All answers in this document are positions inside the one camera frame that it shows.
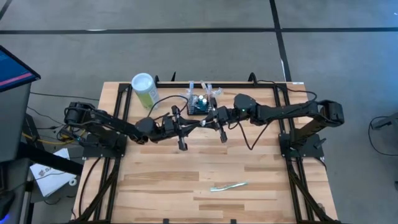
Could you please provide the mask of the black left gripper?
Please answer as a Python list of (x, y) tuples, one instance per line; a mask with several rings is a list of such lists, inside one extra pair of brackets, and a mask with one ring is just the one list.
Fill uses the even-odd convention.
[(180, 109), (172, 106), (172, 115), (164, 116), (163, 123), (159, 127), (159, 134), (156, 134), (155, 141), (163, 141), (178, 137), (178, 148), (181, 151), (187, 151), (188, 146), (185, 142), (185, 136), (188, 136), (195, 128), (202, 127), (201, 120), (180, 119)]

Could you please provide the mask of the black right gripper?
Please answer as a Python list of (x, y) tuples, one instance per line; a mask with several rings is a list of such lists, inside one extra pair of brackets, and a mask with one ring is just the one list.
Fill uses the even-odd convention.
[(211, 111), (204, 118), (206, 121), (205, 128), (218, 129), (220, 132), (220, 139), (222, 143), (228, 140), (223, 126), (232, 123), (237, 116), (234, 114), (234, 109), (225, 106), (218, 107), (215, 98), (210, 99)]

